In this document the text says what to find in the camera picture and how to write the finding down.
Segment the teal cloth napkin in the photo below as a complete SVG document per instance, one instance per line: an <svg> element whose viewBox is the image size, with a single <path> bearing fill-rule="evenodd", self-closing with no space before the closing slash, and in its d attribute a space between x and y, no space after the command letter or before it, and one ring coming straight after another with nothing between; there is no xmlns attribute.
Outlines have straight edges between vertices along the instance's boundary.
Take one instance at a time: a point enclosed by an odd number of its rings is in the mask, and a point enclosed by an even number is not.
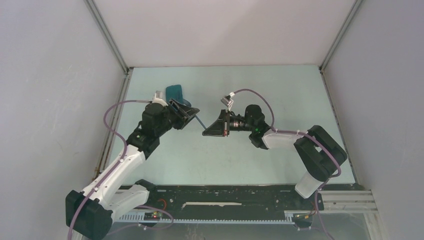
<svg viewBox="0 0 424 240"><path fill-rule="evenodd" d="M184 99L183 97L183 88L180 84L170 85L165 88L165 97L166 101L175 100L180 104L191 107L191 103Z"/></svg>

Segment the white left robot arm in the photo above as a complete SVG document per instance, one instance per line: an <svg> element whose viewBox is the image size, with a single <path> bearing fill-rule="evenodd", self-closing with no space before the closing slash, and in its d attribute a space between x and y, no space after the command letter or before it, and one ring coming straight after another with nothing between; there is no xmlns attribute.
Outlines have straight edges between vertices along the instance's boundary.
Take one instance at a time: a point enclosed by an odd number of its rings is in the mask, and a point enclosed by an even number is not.
<svg viewBox="0 0 424 240"><path fill-rule="evenodd" d="M125 179L143 164L160 145L160 137L171 129L182 130L200 112L174 99L165 101L157 91L146 104L141 120L133 132L124 138L123 149L115 160L95 180L81 191L71 190L65 197L66 238L77 232L90 240L103 239L113 223L130 210L143 205L153 208L158 194L142 185L117 193Z"/></svg>

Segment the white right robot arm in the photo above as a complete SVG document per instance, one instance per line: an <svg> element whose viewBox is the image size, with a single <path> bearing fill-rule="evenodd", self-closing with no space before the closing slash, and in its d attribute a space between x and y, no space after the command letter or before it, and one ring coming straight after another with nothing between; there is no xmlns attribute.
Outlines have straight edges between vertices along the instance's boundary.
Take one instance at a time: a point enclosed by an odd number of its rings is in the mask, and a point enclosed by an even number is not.
<svg viewBox="0 0 424 240"><path fill-rule="evenodd" d="M306 132L276 130L265 121L259 105L250 104L244 115L221 110L218 118L203 132L207 137L227 137L232 131L249 132L248 138L259 149L270 150L293 146L306 168L305 174L295 185L291 204L304 209L311 202L311 195L321 189L332 176L341 174L341 165L347 160L346 151L320 125Z"/></svg>

